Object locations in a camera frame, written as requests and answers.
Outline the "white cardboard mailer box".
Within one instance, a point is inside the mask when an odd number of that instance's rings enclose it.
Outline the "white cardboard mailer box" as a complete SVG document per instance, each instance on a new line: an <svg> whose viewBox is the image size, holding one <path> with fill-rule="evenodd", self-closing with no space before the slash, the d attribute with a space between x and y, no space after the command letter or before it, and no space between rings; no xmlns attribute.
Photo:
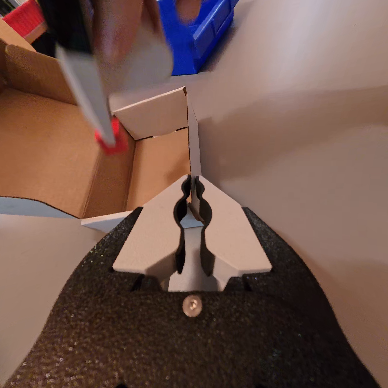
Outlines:
<svg viewBox="0 0 388 388"><path fill-rule="evenodd" d="M113 110L128 149L98 145L56 59L1 20L1 214L76 218L108 232L183 175L202 174L185 87Z"/></svg>

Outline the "red wooden cube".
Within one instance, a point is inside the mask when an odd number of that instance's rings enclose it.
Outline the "red wooden cube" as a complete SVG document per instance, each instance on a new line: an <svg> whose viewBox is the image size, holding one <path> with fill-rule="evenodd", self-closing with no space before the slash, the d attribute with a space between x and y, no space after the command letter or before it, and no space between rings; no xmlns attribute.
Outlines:
<svg viewBox="0 0 388 388"><path fill-rule="evenodd" d="M111 156L127 151L128 140L126 137L126 130L122 128L119 119L115 116L111 119L111 132L114 137L113 145L107 144L101 137L100 133L97 130L94 131L95 141L98 143L104 154Z"/></svg>

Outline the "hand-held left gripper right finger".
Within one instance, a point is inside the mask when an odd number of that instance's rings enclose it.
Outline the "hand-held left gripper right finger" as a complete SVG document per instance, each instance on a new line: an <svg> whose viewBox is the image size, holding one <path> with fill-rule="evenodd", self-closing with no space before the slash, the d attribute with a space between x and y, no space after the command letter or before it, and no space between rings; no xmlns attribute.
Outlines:
<svg viewBox="0 0 388 388"><path fill-rule="evenodd" d="M196 176L196 216L203 222L201 267L219 291L231 278L271 271L242 206L203 176Z"/></svg>

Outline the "person's right hand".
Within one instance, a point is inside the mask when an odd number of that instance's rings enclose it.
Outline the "person's right hand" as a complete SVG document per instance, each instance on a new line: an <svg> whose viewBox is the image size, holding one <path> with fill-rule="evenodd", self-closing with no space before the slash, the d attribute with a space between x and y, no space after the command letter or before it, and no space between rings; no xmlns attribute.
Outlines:
<svg viewBox="0 0 388 388"><path fill-rule="evenodd" d="M103 64L123 61L141 25L165 41L156 0L95 0L91 4L94 51Z"/></svg>

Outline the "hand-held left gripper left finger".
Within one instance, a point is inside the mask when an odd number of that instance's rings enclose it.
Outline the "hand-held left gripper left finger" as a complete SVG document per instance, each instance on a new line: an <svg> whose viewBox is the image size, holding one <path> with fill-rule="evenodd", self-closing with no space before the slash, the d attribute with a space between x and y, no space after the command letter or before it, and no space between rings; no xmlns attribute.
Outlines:
<svg viewBox="0 0 388 388"><path fill-rule="evenodd" d="M184 175L148 201L120 250L113 269L156 277L182 274L186 249L181 220L187 214L191 175Z"/></svg>

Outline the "blue plastic bin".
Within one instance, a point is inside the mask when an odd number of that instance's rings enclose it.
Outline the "blue plastic bin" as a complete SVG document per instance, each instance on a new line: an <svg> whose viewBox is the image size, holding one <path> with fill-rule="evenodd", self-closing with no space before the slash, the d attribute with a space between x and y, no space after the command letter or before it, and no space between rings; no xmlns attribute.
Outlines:
<svg viewBox="0 0 388 388"><path fill-rule="evenodd" d="M173 53L172 76L197 74L230 26L237 0L202 2L197 19L186 25L175 1L157 1L166 40Z"/></svg>

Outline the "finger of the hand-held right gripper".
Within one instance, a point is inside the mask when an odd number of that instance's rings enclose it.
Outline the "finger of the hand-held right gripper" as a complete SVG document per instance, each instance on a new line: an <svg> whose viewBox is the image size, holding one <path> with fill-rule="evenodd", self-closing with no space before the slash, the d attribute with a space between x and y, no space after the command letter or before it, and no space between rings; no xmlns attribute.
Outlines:
<svg viewBox="0 0 388 388"><path fill-rule="evenodd" d="M173 54L160 36L136 36L130 51L114 64L101 64L104 99L119 92L144 89L171 76Z"/></svg>
<svg viewBox="0 0 388 388"><path fill-rule="evenodd" d="M57 45L56 57L86 120L97 131L104 144L115 146L108 102L94 56Z"/></svg>

